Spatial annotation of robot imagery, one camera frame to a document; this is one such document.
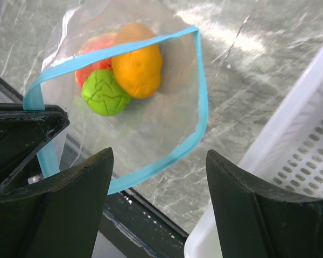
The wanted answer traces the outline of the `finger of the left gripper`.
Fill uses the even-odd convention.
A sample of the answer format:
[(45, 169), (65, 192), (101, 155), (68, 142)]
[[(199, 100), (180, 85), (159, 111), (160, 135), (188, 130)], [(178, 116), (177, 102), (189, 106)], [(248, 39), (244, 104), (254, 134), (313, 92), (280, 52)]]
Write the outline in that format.
[(0, 103), (0, 194), (42, 179), (37, 152), (69, 125), (57, 105), (25, 111), (22, 105)]

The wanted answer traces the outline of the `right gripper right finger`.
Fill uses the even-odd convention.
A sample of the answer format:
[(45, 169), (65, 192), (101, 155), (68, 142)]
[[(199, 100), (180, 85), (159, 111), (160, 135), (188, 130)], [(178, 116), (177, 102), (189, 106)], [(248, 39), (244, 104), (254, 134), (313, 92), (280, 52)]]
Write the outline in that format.
[(223, 257), (323, 257), (323, 199), (275, 186), (214, 150), (206, 174)]

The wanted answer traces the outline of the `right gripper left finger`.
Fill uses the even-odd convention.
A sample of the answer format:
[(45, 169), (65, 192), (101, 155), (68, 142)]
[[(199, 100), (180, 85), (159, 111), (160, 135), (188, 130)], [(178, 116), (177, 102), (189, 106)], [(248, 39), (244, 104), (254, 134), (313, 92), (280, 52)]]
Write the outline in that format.
[(0, 195), (0, 257), (91, 257), (113, 165), (106, 148)]

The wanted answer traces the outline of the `light green wrinkled fruit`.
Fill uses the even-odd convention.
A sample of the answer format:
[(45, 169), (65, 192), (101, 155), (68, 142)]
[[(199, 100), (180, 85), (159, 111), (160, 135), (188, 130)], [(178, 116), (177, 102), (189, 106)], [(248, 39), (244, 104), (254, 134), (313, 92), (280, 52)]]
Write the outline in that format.
[(81, 97), (89, 108), (102, 116), (115, 116), (131, 101), (109, 69), (93, 71), (84, 82)]

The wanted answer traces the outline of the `clear zip bag blue zipper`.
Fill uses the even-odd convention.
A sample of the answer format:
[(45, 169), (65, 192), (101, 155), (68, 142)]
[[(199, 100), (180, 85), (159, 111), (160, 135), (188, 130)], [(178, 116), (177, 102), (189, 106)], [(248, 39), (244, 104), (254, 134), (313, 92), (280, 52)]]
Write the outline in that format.
[[(126, 24), (143, 23), (155, 36), (114, 45)], [(92, 111), (81, 97), (89, 75), (113, 71), (111, 58), (158, 44), (163, 58), (161, 85), (147, 98), (133, 98), (115, 116)], [(116, 162), (114, 194), (133, 187), (190, 153), (202, 139), (208, 97), (197, 27), (154, 1), (100, 1), (68, 10), (52, 31), (39, 77), (24, 95), (24, 110), (61, 107), (69, 125), (37, 154), (44, 177), (60, 172), (66, 138), (90, 153), (110, 147)]]

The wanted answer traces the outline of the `yellow mango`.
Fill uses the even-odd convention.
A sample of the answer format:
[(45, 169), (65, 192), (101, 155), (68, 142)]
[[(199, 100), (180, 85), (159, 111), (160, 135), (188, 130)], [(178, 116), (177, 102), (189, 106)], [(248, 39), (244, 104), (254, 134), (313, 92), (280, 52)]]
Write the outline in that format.
[[(124, 25), (116, 35), (114, 45), (153, 38), (153, 31), (143, 23)], [(158, 44), (113, 56), (111, 65), (119, 85), (133, 98), (147, 98), (161, 85), (163, 58)]]

